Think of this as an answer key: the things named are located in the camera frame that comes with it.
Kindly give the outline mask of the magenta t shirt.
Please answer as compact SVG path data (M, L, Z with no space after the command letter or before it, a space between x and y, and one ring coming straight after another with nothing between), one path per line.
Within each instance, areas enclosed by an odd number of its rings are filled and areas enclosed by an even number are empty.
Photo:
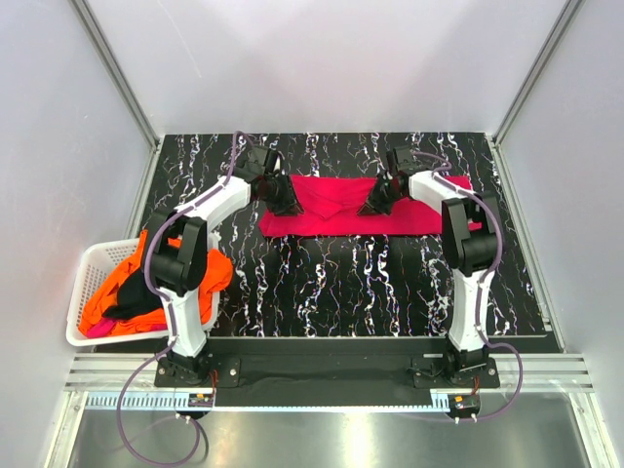
M420 201L404 198L391 214L359 215L373 185L372 177L292 177L303 213L276 216L265 212L259 230L265 237L425 236L442 233L442 217Z

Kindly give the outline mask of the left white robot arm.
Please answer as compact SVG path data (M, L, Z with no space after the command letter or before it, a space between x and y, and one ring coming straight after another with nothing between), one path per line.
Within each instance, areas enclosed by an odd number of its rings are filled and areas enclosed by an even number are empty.
M168 357L176 374L191 386L210 376L211 363L200 353L207 344L199 287L208 271L209 234L229 216L261 201L275 216L303 213L282 154L257 146L233 154L226 175L194 199L152 216L141 260L146 286L163 305L169 331Z

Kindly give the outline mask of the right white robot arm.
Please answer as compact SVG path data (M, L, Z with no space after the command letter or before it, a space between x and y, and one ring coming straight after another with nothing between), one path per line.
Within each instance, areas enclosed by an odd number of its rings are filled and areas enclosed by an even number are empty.
M438 155L403 146L389 150L386 161L358 215L390 215L396 203L410 198L441 216L454 310L443 357L423 374L470 386L488 372L488 295L504 247L495 197L443 177L451 164Z

